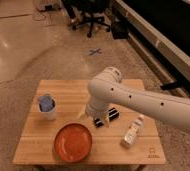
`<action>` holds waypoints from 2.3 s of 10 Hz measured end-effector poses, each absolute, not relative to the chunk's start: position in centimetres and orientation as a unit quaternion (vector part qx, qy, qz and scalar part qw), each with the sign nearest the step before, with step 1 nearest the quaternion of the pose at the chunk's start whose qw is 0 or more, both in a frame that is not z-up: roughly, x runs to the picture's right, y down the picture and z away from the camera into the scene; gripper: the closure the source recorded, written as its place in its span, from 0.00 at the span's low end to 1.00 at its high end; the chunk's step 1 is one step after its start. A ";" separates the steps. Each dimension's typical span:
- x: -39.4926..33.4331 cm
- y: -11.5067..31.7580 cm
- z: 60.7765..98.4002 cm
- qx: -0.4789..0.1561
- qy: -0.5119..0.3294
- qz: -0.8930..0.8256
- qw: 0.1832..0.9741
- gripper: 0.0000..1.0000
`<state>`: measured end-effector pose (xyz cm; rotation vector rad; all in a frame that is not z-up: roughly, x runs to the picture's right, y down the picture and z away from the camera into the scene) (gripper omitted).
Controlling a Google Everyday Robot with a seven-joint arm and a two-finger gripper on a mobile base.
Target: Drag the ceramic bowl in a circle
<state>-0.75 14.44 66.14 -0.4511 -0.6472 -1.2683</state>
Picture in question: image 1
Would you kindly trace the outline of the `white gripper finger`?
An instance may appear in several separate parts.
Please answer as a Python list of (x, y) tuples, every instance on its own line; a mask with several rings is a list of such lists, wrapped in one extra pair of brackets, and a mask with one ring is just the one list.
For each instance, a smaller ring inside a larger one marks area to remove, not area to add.
[(107, 117), (103, 118), (102, 122), (103, 122), (103, 124), (104, 124), (105, 127), (107, 127), (107, 128), (109, 127), (109, 119)]
[(78, 119), (81, 119), (81, 118), (84, 118), (86, 115), (84, 112), (79, 112), (78, 115), (77, 115), (77, 118)]

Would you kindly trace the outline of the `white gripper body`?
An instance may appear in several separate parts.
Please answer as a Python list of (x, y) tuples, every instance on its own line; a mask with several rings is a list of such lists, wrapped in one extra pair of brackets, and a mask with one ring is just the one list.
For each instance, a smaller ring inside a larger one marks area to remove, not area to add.
[(85, 107), (85, 114), (93, 119), (105, 120), (108, 115), (108, 103), (89, 101)]

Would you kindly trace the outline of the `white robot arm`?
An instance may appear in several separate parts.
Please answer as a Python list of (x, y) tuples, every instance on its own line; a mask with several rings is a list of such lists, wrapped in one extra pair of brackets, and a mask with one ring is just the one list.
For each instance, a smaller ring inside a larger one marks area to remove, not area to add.
[(122, 84), (122, 73), (107, 67), (88, 82), (89, 98), (81, 115), (101, 118), (110, 104), (166, 122), (190, 134), (190, 99), (136, 90)]

